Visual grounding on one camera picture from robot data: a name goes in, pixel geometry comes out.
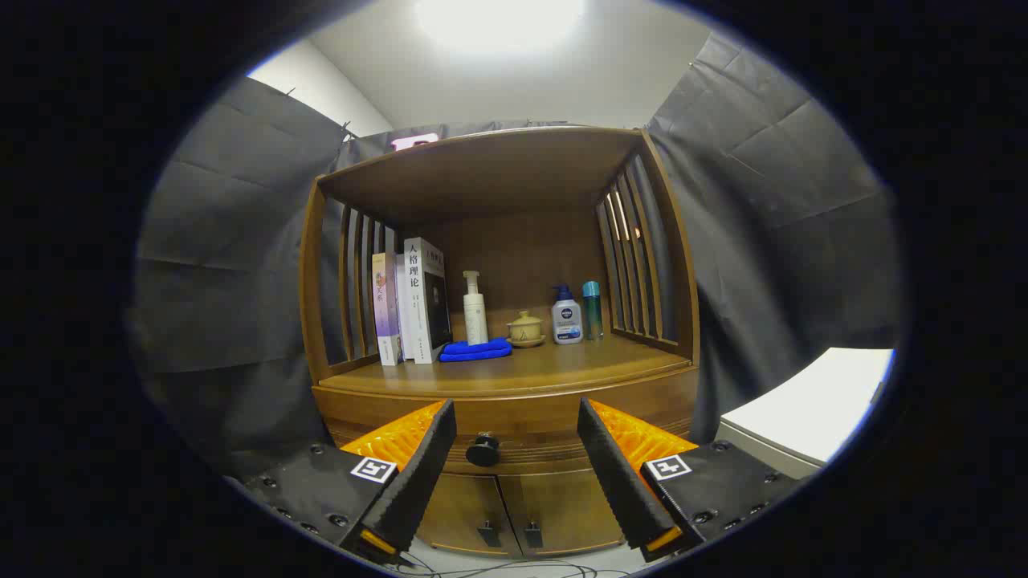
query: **wooden cabinet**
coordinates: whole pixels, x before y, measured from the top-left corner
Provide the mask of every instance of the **wooden cabinet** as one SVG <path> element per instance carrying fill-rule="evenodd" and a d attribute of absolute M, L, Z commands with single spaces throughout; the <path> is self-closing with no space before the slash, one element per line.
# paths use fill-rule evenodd
<path fill-rule="evenodd" d="M 499 546 L 490 546 L 479 528 L 490 528 Z M 518 557 L 495 476 L 442 474 L 425 510 L 417 537 L 433 547 L 475 554 Z"/>
<path fill-rule="evenodd" d="M 670 187 L 646 131 L 587 127 L 444 139 L 315 181 L 300 246 L 300 319 L 313 393 L 333 439 L 341 446 L 418 407 L 454 402 L 456 440 L 418 530 L 423 540 L 520 557 L 621 539 L 576 431 L 578 407 L 588 396 L 688 434 L 698 300 Z M 327 203 L 343 205 L 342 342 L 333 349 L 345 359 L 335 363 L 321 309 Z M 549 334 L 552 286 L 567 283 L 581 298 L 582 284 L 597 281 L 605 337 L 557 346 L 550 336 L 499 359 L 382 366 L 367 330 L 366 285 L 371 254 L 390 249 L 387 228 L 397 240 L 425 237 L 443 252 L 454 339 L 466 334 L 465 268 L 482 274 L 490 336 L 504 335 L 520 310 L 542 318 Z M 488 468 L 465 459 L 481 432 L 500 442 L 500 463 Z M 486 521 L 497 545 L 478 531 Z"/>
<path fill-rule="evenodd" d="M 592 470 L 498 477 L 524 555 L 570 554 L 621 542 L 621 528 Z"/>
<path fill-rule="evenodd" d="M 480 529 L 499 544 L 489 545 Z M 592 470 L 442 474 L 417 537 L 436 548 L 506 557 L 576 553 L 622 540 Z"/>

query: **orange gripper pad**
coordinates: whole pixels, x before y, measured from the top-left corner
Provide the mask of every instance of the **orange gripper pad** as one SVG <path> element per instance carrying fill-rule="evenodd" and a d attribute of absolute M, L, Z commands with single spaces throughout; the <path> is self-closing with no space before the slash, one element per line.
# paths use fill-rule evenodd
<path fill-rule="evenodd" d="M 362 435 L 339 449 L 376 460 L 396 462 L 397 469 L 403 471 L 421 443 L 425 432 L 432 425 L 436 411 L 442 406 L 443 402 L 437 401 L 411 411 L 399 420 Z"/>
<path fill-rule="evenodd" d="M 635 474 L 642 479 L 644 485 L 650 487 L 639 469 L 644 462 L 666 458 L 674 454 L 689 451 L 699 447 L 681 437 L 666 432 L 657 426 L 650 425 L 638 418 L 633 418 L 624 411 L 620 411 L 603 405 L 598 401 L 589 400 L 596 414 L 607 426 L 607 431 L 611 433 L 615 443 L 625 456 L 625 460 L 631 464 Z"/>

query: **blue pump cap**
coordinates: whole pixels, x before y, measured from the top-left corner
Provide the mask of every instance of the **blue pump cap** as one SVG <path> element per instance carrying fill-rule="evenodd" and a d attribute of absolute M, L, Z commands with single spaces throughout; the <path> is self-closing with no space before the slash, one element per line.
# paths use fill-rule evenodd
<path fill-rule="evenodd" d="M 598 297 L 599 296 L 599 283 L 595 281 L 586 281 L 585 285 L 582 286 L 582 296 L 583 297 Z"/>
<path fill-rule="evenodd" d="M 572 290 L 567 287 L 566 283 L 561 283 L 560 285 L 554 285 L 554 289 L 557 290 L 557 300 L 563 301 L 564 299 L 574 299 L 572 296 Z"/>

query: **purple book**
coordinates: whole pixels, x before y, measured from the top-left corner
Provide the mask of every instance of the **purple book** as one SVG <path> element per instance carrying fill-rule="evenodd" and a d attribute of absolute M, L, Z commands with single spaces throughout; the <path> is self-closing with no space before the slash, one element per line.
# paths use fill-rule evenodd
<path fill-rule="evenodd" d="M 376 253 L 371 256 L 371 298 L 375 305 L 378 358 L 382 365 L 396 365 L 403 361 L 403 353 L 400 351 L 395 253 Z"/>

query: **shelf top panel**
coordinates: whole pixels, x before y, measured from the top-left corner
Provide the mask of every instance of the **shelf top panel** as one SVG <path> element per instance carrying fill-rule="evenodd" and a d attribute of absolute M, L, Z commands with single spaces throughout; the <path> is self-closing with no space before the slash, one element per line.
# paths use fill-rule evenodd
<path fill-rule="evenodd" d="M 640 131 L 540 127 L 442 139 L 322 177 L 322 190 L 392 226 L 594 206 Z"/>
<path fill-rule="evenodd" d="M 322 380 L 323 389 L 431 397 L 508 397 L 589 390 L 690 367 L 685 358 L 618 335 L 514 348 L 508 357 L 453 363 L 365 365 Z"/>

